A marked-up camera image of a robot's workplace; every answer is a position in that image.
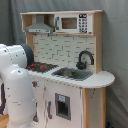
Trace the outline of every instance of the sink basin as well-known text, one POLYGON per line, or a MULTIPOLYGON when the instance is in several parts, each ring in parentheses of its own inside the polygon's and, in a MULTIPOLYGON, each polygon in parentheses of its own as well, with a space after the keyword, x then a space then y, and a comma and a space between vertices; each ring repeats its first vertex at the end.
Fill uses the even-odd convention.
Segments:
POLYGON ((83 81, 93 75, 90 71, 84 71, 79 69, 73 69, 73 68, 61 68, 55 72, 52 73, 53 76, 66 78, 66 79, 72 79, 76 81, 83 81))

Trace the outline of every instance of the black faucet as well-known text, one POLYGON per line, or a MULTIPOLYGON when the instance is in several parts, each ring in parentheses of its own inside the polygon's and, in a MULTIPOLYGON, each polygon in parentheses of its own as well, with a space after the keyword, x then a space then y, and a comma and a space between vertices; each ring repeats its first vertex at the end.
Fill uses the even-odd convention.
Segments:
POLYGON ((87 54, 91 59, 91 65, 94 65, 94 58, 93 58, 92 54, 88 51, 82 51, 79 54, 79 62, 76 64, 76 67, 80 70, 86 69, 86 66, 87 66, 86 62, 85 63, 81 62, 81 57, 82 57, 83 54, 87 54))

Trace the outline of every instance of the cabinet door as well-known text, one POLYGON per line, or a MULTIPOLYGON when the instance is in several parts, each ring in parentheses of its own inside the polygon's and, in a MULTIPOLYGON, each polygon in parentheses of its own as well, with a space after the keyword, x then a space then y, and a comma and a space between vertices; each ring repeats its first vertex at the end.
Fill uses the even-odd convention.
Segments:
POLYGON ((31 75, 32 82, 36 82, 36 87, 34 87, 35 99, 37 101, 37 128, 45 128, 44 127, 44 79, 38 76, 31 75))
POLYGON ((82 128, 81 89, 53 81, 46 81, 45 84, 45 127, 82 128))

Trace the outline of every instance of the wooden shelf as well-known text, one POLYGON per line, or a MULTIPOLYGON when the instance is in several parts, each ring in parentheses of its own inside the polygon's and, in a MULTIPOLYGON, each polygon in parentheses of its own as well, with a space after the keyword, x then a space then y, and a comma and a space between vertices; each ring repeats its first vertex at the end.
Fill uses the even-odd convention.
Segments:
POLYGON ((103 10, 90 10, 90 11, 59 11, 59 12, 27 12, 20 13, 21 15, 33 15, 33 14, 83 14, 83 13, 98 13, 103 10))

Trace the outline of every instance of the tile backsplash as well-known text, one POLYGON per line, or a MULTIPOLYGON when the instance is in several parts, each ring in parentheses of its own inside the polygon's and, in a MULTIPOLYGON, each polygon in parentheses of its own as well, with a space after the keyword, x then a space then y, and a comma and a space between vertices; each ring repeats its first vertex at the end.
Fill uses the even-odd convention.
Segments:
MULTIPOLYGON (((67 34, 36 34, 34 40, 34 57, 36 62, 76 67, 79 53, 87 50, 94 56, 95 37, 67 34)), ((88 55, 82 56, 87 62, 87 69, 94 69, 88 55)))

